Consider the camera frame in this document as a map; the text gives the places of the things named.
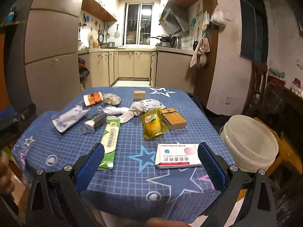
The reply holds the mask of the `person's left hand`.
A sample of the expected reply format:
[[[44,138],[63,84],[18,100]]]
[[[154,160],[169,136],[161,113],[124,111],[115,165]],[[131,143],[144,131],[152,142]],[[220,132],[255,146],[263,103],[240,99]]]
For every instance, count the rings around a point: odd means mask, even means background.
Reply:
[[[11,170],[9,168],[8,156],[5,152],[1,151],[1,161],[0,161],[0,193],[10,194],[13,192],[15,185],[11,180]]]

